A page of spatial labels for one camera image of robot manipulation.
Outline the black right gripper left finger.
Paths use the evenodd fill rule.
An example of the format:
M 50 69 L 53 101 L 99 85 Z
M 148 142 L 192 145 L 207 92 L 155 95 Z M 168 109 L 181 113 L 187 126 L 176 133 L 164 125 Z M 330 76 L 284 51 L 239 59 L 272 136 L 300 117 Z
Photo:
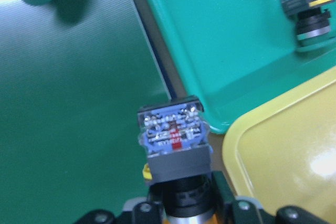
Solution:
M 146 199 L 140 203 L 137 203 L 133 207 L 131 223 L 164 223 L 162 184 L 155 184 L 150 186 Z

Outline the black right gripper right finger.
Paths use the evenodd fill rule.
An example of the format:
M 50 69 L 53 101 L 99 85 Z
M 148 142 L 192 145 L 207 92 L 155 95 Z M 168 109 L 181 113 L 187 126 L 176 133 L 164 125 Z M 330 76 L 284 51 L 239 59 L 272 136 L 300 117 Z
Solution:
M 218 223 L 260 223 L 260 214 L 253 202 L 246 198 L 236 198 L 224 174 L 212 172 Z

